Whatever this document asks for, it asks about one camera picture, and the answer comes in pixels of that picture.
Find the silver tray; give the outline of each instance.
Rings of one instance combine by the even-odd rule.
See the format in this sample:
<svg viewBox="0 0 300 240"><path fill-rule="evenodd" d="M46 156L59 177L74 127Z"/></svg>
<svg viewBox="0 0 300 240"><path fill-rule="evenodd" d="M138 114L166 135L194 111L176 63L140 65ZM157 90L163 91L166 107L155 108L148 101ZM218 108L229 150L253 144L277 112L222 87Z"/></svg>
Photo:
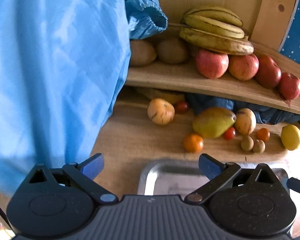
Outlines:
<svg viewBox="0 0 300 240"><path fill-rule="evenodd" d="M257 163L238 163L242 168L254 169ZM276 163L268 164L285 186L288 174ZM209 179L202 175L198 162L162 159L151 162L142 171L138 195L186 195L207 183Z"/></svg>

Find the tomato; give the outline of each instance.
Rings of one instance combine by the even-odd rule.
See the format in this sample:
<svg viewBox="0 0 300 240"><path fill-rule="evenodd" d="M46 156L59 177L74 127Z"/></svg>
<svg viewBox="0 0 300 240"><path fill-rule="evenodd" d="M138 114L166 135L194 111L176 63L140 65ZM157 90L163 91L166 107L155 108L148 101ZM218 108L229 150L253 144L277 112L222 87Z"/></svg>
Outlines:
<svg viewBox="0 0 300 240"><path fill-rule="evenodd" d="M178 101L175 106L177 114L185 114L189 110L189 104L187 101Z"/></svg>
<svg viewBox="0 0 300 240"><path fill-rule="evenodd" d="M223 134L223 137L229 141L232 140L235 137L235 129L233 127L230 127L226 132Z"/></svg>
<svg viewBox="0 0 300 240"><path fill-rule="evenodd" d="M267 142L270 139L270 131L267 128L261 128L259 131L257 131L257 138L258 140Z"/></svg>
<svg viewBox="0 0 300 240"><path fill-rule="evenodd" d="M200 152L203 149L203 139L198 134L190 133L184 137L183 147L185 148L186 152Z"/></svg>

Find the red apple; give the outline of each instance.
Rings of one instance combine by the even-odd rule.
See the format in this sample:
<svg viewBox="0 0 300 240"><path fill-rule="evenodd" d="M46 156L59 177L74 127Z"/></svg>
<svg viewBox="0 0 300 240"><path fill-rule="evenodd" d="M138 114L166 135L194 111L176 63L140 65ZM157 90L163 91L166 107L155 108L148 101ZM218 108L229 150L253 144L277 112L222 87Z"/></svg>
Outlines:
<svg viewBox="0 0 300 240"><path fill-rule="evenodd" d="M267 55L258 57L259 70L256 80L265 88L275 88L281 79L281 70L272 58Z"/></svg>
<svg viewBox="0 0 300 240"><path fill-rule="evenodd" d="M227 71L229 58L227 54L200 49L195 56L195 62L202 75L219 78Z"/></svg>
<svg viewBox="0 0 300 240"><path fill-rule="evenodd" d="M256 55L230 56L228 70L236 79L245 81L253 78L259 69Z"/></svg>
<svg viewBox="0 0 300 240"><path fill-rule="evenodd" d="M293 74L283 72L277 89L285 99L296 99L300 95L300 79Z"/></svg>

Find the banana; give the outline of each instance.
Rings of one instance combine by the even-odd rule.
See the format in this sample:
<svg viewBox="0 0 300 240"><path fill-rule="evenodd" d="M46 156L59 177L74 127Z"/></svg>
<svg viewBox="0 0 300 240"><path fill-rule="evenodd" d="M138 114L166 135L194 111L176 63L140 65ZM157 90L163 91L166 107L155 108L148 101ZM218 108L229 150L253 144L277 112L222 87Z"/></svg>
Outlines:
<svg viewBox="0 0 300 240"><path fill-rule="evenodd" d="M249 55L253 53L253 45L245 39L236 39L182 27L180 37L201 48L230 55Z"/></svg>
<svg viewBox="0 0 300 240"><path fill-rule="evenodd" d="M135 89L138 93L146 96L150 100L155 98L162 98L173 105L176 104L178 101L186 100L185 94L181 92L142 87L135 87Z"/></svg>
<svg viewBox="0 0 300 240"><path fill-rule="evenodd" d="M201 5L186 11L183 14L183 17L190 14L207 17L237 27L243 26L243 22L238 15L236 15L233 11L220 6Z"/></svg>
<svg viewBox="0 0 300 240"><path fill-rule="evenodd" d="M190 14L185 16L183 20L187 25L194 29L238 39L244 37L244 31L239 27L203 16Z"/></svg>

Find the screw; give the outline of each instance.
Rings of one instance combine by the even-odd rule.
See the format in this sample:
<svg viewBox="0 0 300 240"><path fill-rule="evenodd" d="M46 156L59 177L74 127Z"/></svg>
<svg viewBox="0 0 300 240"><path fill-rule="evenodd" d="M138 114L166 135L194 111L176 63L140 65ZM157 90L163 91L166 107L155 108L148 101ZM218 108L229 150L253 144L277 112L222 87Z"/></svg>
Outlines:
<svg viewBox="0 0 300 240"><path fill-rule="evenodd" d="M113 194L103 194L103 195L101 195L101 197L100 197L100 200L101 201L103 201L103 202L113 202L113 201L115 201L115 199L116 199L116 196L115 195L113 195Z"/></svg>
<svg viewBox="0 0 300 240"><path fill-rule="evenodd" d="M191 202L200 202L202 200L202 196L200 194L190 194L187 196L187 199Z"/></svg>

